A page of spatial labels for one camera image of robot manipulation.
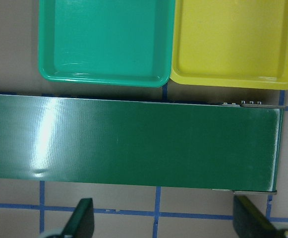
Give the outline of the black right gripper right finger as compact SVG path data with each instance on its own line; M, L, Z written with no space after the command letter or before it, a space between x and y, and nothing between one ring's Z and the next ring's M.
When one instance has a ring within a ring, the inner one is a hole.
M233 198L233 228L239 238L285 238L244 195Z

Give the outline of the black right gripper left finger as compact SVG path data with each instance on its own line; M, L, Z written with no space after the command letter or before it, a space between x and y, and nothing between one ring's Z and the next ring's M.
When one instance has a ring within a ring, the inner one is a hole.
M60 238L92 238L95 230L93 199L83 198L77 204Z

